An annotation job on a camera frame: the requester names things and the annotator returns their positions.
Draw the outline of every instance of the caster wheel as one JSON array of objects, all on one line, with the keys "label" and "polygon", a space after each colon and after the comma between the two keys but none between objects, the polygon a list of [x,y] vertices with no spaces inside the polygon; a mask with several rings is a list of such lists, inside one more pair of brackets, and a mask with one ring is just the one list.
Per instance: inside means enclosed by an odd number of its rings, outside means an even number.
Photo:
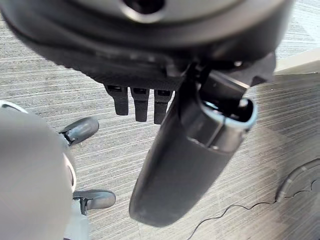
[{"label": "caster wheel", "polygon": [[94,117],[82,118],[67,127],[59,134],[63,135],[69,147],[79,144],[93,136],[99,130],[99,122]]},{"label": "caster wheel", "polygon": [[81,208],[85,210],[107,209],[116,203],[116,195],[109,190],[75,191],[73,199],[80,199]]}]

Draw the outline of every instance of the chair caster wheel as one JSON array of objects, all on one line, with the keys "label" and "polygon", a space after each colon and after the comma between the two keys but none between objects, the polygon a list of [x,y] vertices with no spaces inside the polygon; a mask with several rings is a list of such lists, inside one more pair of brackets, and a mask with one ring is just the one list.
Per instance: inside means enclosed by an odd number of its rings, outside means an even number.
[{"label": "chair caster wheel", "polygon": [[116,203],[116,195],[109,190],[75,191],[73,199],[80,199],[83,215],[86,215],[88,210],[107,209]]},{"label": "chair caster wheel", "polygon": [[82,118],[67,127],[59,134],[63,135],[69,147],[79,144],[93,136],[99,130],[99,122],[94,117]]}]

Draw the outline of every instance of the power cord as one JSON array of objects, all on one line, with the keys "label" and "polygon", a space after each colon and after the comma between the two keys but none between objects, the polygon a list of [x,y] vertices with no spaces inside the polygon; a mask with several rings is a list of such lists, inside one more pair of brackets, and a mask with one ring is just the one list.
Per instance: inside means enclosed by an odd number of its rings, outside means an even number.
[{"label": "power cord", "polygon": [[[300,191],[297,191],[295,194],[293,194],[292,196],[285,196],[284,198],[285,199],[293,199],[297,194],[300,194],[300,193],[305,193],[305,192],[312,192],[312,185],[316,182],[317,180],[314,180],[312,183],[311,183],[311,186],[310,186],[310,190],[300,190]],[[209,220],[216,220],[216,219],[220,219],[222,218],[229,209],[233,208],[233,207],[240,207],[240,208],[243,208],[245,210],[251,210],[253,209],[254,207],[258,206],[258,205],[262,205],[262,204],[266,204],[266,205],[273,205],[275,203],[278,203],[276,200],[274,200],[273,202],[266,202],[266,201],[262,201],[262,202],[258,202],[254,205],[252,205],[251,207],[246,207],[246,206],[242,206],[242,205],[238,205],[238,204],[232,204],[230,206],[228,206],[224,212],[220,215],[220,216],[215,216],[215,217],[209,217],[209,218],[206,218],[204,220],[202,220],[201,222],[199,222],[199,224],[195,227],[195,229],[193,230],[192,234],[187,238],[187,240],[190,240],[196,233],[196,231],[198,230],[198,228],[205,222],[209,221]]]}]

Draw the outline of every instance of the black plastic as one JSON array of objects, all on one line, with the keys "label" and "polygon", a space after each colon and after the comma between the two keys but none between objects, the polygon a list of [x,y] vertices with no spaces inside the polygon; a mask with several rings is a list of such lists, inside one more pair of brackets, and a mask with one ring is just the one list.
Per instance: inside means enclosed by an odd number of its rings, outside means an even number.
[{"label": "black plastic", "polygon": [[192,83],[181,87],[147,154],[129,207],[139,222],[165,227],[185,215],[255,123],[255,107],[238,122],[206,107],[197,91]]},{"label": "black plastic", "polygon": [[107,93],[113,97],[115,113],[126,116],[129,113],[128,88],[114,85],[104,85]]},{"label": "black plastic", "polygon": [[65,139],[69,142],[69,146],[73,146],[90,138],[98,130],[98,120],[94,117],[85,117],[66,126],[59,133],[64,135]]},{"label": "black plastic", "polygon": [[86,210],[107,209],[116,203],[116,195],[109,190],[75,191],[74,199],[86,199]]},{"label": "black plastic", "polygon": [[134,99],[135,120],[137,122],[146,122],[148,113],[149,89],[131,88],[131,95]]}]

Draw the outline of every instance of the gray striped carpet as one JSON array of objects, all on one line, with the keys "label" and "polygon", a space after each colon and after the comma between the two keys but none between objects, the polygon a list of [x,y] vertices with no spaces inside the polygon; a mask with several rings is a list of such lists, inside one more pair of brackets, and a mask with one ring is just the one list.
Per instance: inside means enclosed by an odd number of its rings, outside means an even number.
[{"label": "gray striped carpet", "polygon": [[[288,32],[277,50],[285,58],[320,47],[319,0],[299,0]],[[74,70],[55,66],[24,47],[0,21],[0,99],[42,116],[59,130],[86,116],[100,122],[99,132],[72,149],[78,188],[110,189],[117,203],[89,213],[93,240],[186,240],[196,225],[219,216],[231,204],[250,207],[273,202],[275,192],[296,167],[319,157],[319,74],[278,76],[252,88],[247,96],[259,106],[259,120],[229,165],[202,200],[183,219],[154,228],[130,219],[129,199],[144,158],[159,129],[148,121],[115,115],[103,85]],[[290,195],[310,189],[320,178],[316,168],[296,180]],[[194,240],[318,240],[320,196],[304,192],[273,205],[247,211],[233,208],[224,217],[202,224]]]}]

